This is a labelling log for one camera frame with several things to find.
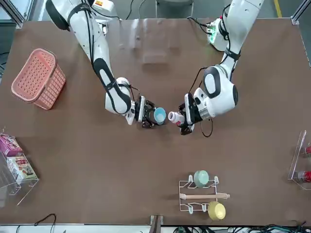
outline yellow cup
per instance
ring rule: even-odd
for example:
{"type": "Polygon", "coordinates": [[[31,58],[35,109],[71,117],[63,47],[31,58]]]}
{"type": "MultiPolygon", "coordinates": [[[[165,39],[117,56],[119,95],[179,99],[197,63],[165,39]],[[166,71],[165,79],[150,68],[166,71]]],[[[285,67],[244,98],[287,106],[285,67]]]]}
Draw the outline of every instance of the yellow cup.
{"type": "Polygon", "coordinates": [[[211,201],[207,211],[212,220],[222,220],[225,218],[225,207],[217,201],[211,201]]]}

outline pink box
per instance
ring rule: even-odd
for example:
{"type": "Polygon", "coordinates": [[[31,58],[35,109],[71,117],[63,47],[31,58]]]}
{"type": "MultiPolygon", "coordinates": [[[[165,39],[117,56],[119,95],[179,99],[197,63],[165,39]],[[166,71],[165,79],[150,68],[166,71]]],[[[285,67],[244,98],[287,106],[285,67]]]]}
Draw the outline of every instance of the pink box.
{"type": "Polygon", "coordinates": [[[22,148],[17,143],[15,137],[0,134],[0,151],[7,157],[20,156],[23,154],[22,148]]]}

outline yellow line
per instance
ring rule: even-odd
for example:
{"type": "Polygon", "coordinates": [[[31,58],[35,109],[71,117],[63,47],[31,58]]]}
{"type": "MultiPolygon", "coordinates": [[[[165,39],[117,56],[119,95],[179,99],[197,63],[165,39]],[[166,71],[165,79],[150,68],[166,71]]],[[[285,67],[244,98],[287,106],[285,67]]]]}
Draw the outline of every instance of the yellow line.
{"type": "Polygon", "coordinates": [[[276,14],[278,18],[282,18],[282,12],[280,9],[280,4],[278,3],[278,0],[274,0],[274,5],[276,7],[276,14]]]}

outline blue cup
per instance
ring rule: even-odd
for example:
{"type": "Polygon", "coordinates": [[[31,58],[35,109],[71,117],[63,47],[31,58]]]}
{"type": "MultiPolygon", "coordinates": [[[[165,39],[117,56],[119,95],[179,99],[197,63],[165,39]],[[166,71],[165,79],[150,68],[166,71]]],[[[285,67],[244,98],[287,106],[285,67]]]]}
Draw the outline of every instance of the blue cup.
{"type": "Polygon", "coordinates": [[[155,118],[155,121],[159,125],[162,125],[164,123],[165,117],[166,117],[166,112],[165,112],[164,108],[156,108],[156,110],[154,112],[154,118],[155,118]]]}

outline red can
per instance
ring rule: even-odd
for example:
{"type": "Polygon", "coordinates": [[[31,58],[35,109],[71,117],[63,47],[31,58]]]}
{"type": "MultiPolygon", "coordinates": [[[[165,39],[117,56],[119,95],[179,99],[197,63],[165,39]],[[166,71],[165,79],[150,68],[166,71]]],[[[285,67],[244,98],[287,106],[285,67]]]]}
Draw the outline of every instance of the red can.
{"type": "Polygon", "coordinates": [[[311,146],[305,148],[305,154],[311,155],[311,146]]]}
{"type": "Polygon", "coordinates": [[[311,171],[299,172],[298,179],[303,183],[311,183],[311,171]]]}

